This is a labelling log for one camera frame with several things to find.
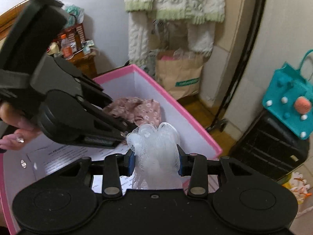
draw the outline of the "white wall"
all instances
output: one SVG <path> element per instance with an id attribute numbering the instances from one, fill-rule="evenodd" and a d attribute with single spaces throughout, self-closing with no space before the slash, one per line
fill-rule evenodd
<path id="1" fill-rule="evenodd" d="M 285 61 L 297 67 L 306 51 L 313 48 L 312 5 L 313 0 L 266 1 L 253 52 L 225 115 L 230 126 L 244 132 L 262 108 L 261 100 L 274 70 Z M 311 73 L 307 61 L 304 76 Z M 232 134 L 234 128 L 230 126 L 226 132 Z"/>
<path id="2" fill-rule="evenodd" d="M 0 0 L 0 15 L 24 0 Z M 128 60 L 128 15 L 124 0 L 61 0 L 85 9 L 84 28 L 101 50 L 98 73 L 124 65 Z"/>
<path id="3" fill-rule="evenodd" d="M 214 48 L 201 79 L 199 96 L 208 106 L 219 105 L 218 94 L 224 96 L 226 93 L 245 43 L 255 3 L 255 0 L 225 1 L 225 21 L 216 24 Z"/>

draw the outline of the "pink box rim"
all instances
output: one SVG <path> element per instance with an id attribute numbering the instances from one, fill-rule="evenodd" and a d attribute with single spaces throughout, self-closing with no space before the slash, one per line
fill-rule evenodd
<path id="1" fill-rule="evenodd" d="M 155 80 L 153 80 L 147 73 L 138 68 L 135 64 L 128 65 L 126 67 L 119 68 L 117 70 L 108 72 L 94 79 L 98 84 L 122 77 L 129 73 L 138 73 L 142 76 L 150 85 L 152 85 L 176 110 L 183 115 L 187 121 L 195 128 L 195 130 L 213 147 L 216 152 L 216 157 L 222 153 L 221 147 L 215 142 L 210 134 L 196 121 L 184 107 L 182 107 L 173 97 L 171 97 Z M 10 207 L 7 202 L 7 195 L 4 184 L 4 167 L 3 167 L 3 154 L 0 155 L 0 196 L 4 217 L 7 223 L 7 227 L 11 234 L 15 234 L 13 220 L 10 214 Z"/>

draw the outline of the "plastic bottle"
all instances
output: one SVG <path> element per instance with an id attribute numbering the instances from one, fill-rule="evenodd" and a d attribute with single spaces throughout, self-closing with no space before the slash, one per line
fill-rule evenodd
<path id="1" fill-rule="evenodd" d="M 66 34 L 62 34 L 61 36 L 61 50 L 63 52 L 63 56 L 65 59 L 69 60 L 74 57 L 73 51 L 71 48 L 71 43 L 69 42 L 68 38 L 66 37 Z"/>

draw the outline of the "pink floral fabric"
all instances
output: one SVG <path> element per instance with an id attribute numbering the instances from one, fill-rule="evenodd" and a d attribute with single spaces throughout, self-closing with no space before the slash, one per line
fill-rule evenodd
<path id="1" fill-rule="evenodd" d="M 103 111 L 115 118 L 122 117 L 137 126 L 143 124 L 159 126 L 161 123 L 160 104 L 153 99 L 119 98 L 104 107 Z"/>

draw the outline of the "instruction paper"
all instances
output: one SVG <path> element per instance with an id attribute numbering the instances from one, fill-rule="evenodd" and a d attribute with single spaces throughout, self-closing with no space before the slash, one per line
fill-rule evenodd
<path id="1" fill-rule="evenodd" d="M 91 157 L 92 161 L 99 161 L 104 160 L 108 155 L 126 154 L 129 150 L 129 147 L 123 144 L 120 144 L 115 149 L 62 145 L 51 141 L 44 135 L 38 137 L 36 142 L 40 142 L 40 148 L 27 154 L 32 163 L 36 180 L 42 179 L 84 156 Z M 120 177 L 123 193 L 126 192 L 126 189 L 131 188 L 132 179 L 132 176 Z M 96 175 L 94 176 L 92 189 L 94 192 L 101 193 L 101 188 L 102 175 Z"/>

